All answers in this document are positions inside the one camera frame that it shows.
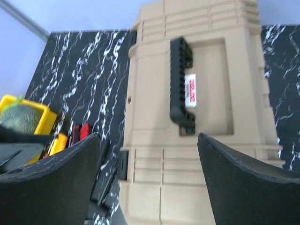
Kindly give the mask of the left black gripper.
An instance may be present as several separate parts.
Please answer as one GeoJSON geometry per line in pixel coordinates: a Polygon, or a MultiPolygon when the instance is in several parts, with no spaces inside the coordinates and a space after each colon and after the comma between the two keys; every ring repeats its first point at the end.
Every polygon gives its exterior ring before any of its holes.
{"type": "Polygon", "coordinates": [[[42,153],[52,135],[31,135],[0,127],[0,173],[11,172],[42,153]]]}

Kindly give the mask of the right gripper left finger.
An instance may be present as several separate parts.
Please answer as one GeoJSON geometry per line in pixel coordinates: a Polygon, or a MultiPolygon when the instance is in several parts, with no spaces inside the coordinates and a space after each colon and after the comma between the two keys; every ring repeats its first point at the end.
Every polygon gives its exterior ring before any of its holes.
{"type": "Polygon", "coordinates": [[[100,155],[93,133],[63,151],[0,176],[2,225],[84,224],[100,155]]]}

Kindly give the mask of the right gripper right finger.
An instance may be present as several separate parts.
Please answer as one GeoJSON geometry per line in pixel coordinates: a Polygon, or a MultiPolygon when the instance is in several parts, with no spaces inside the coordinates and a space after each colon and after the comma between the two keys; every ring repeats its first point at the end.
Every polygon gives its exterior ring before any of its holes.
{"type": "Polygon", "coordinates": [[[198,152],[217,225],[298,225],[300,174],[200,133],[198,152]]]}

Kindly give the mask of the tan plastic tool box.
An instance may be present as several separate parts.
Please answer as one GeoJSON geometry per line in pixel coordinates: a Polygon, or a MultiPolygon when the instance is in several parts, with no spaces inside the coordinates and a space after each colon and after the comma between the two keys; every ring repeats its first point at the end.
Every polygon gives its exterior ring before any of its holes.
{"type": "Polygon", "coordinates": [[[197,142],[206,133],[282,167],[255,0],[142,5],[129,49],[120,208],[130,225],[215,223],[197,142]]]}

